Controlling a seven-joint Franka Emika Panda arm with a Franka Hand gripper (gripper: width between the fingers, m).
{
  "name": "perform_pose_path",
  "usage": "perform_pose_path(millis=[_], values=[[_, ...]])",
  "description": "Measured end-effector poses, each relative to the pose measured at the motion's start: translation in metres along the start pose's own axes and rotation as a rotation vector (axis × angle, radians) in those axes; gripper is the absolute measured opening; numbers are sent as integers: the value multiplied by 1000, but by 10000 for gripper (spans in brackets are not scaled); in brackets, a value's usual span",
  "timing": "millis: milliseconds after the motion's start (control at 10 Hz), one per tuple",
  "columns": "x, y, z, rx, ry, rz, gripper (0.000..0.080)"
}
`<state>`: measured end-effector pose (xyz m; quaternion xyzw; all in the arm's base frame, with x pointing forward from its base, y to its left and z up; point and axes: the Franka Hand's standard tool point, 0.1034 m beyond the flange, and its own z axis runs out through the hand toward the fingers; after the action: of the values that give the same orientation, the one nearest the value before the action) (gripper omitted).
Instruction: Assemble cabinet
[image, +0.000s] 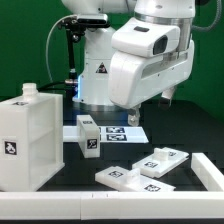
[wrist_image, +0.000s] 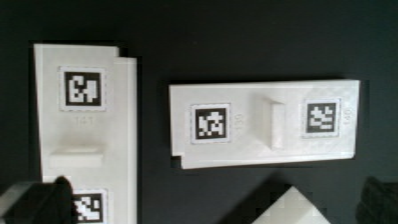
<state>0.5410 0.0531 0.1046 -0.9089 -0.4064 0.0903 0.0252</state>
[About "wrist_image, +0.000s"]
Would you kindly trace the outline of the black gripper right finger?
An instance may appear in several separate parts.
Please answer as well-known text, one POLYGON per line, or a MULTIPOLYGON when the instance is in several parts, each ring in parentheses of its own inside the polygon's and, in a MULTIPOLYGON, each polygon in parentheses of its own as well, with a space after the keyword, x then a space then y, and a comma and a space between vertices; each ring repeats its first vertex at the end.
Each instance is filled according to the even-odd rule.
POLYGON ((356 220, 358 224, 398 224, 398 182, 366 179, 356 220))

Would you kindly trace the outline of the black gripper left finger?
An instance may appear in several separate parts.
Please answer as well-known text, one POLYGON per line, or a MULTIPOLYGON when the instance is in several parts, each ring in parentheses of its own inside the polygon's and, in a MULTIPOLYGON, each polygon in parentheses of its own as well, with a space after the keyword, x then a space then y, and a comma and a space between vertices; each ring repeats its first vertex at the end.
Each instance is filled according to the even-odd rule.
POLYGON ((0 194, 0 224, 77 224, 73 188, 64 176, 54 182, 20 182, 0 194))

